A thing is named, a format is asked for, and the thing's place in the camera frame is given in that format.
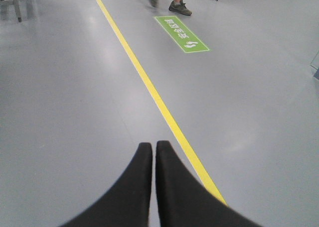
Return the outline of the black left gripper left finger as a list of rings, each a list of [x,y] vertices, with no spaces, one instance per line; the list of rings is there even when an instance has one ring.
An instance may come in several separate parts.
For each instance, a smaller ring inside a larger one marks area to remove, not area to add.
[[[147,227],[152,189],[153,151],[139,144],[129,165],[113,186],[64,227]]]

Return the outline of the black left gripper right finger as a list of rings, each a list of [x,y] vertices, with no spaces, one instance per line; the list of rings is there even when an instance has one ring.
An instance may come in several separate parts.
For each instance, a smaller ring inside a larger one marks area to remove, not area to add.
[[[163,227],[257,226],[211,195],[166,140],[157,142],[156,193]]]

